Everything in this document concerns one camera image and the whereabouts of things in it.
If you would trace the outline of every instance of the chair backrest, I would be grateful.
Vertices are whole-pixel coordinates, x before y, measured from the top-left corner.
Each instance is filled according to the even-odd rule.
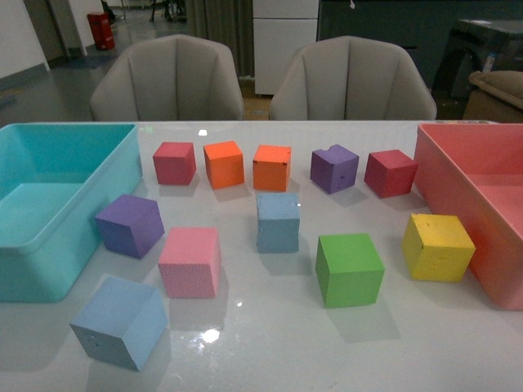
[[[129,47],[91,97],[95,121],[241,120],[244,102],[225,45],[183,34]]]
[[[270,103],[273,120],[433,120],[436,104],[409,53],[338,37],[296,51]]]

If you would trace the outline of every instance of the foam block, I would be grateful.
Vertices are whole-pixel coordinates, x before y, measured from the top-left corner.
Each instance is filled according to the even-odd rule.
[[[153,155],[158,183],[188,185],[196,172],[194,145],[183,142],[163,142]]]
[[[253,159],[253,185],[256,190],[285,192],[291,174],[291,148],[259,145]]]
[[[214,227],[172,228],[158,266],[171,298],[214,298],[221,268],[218,230]]]
[[[398,149],[370,153],[364,181],[380,198],[408,194],[418,164]]]
[[[244,154],[234,141],[203,147],[207,178],[213,189],[243,184]]]
[[[340,145],[312,152],[311,180],[328,194],[349,188],[356,181],[360,157]]]
[[[412,279],[458,282],[476,250],[457,216],[412,214],[403,254]]]
[[[299,248],[300,210],[297,194],[256,195],[260,253],[290,253]]]
[[[326,308],[373,304],[384,273],[368,234],[320,235],[316,274]]]
[[[154,200],[123,194],[95,216],[110,251],[141,259],[162,238],[162,218]]]
[[[109,277],[70,326],[89,357],[140,371],[167,324],[156,287]]]

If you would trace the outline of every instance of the blue cube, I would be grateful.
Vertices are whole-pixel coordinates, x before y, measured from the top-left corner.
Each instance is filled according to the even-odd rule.
[[[156,287],[109,277],[70,326],[89,357],[140,371],[167,323]]]
[[[300,210],[297,194],[258,193],[256,196],[259,253],[297,252]]]

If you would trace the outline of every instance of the cyan plastic bin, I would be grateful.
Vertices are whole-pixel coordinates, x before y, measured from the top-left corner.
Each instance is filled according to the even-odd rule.
[[[134,124],[0,129],[0,301],[62,299],[101,241],[95,214],[140,179]]]

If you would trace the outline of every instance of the green cube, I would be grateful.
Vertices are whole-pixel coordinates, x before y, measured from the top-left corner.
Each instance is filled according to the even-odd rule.
[[[326,308],[373,304],[384,273],[368,234],[320,235],[316,274]]]

